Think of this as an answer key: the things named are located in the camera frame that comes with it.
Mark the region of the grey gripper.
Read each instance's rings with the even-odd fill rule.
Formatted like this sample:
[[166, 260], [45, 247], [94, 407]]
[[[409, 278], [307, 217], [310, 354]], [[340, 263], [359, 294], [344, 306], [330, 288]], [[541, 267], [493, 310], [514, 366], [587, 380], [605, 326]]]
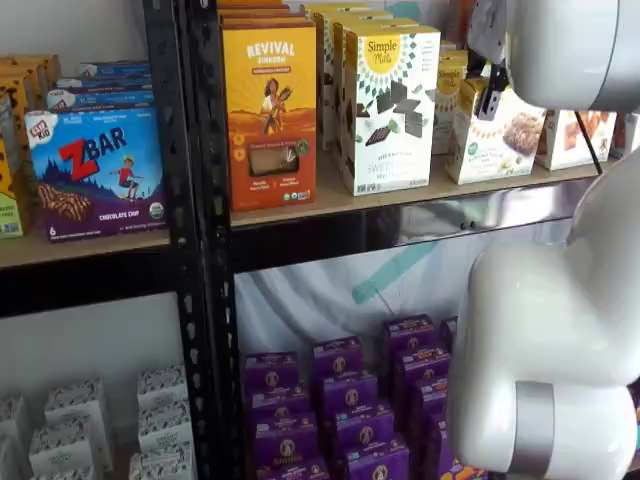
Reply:
[[488, 63], [492, 64], [488, 83], [483, 90], [477, 117], [491, 121], [495, 118], [502, 92], [508, 86], [506, 64], [506, 34], [508, 25], [507, 0], [478, 0], [471, 10], [467, 43], [466, 78], [488, 77]]

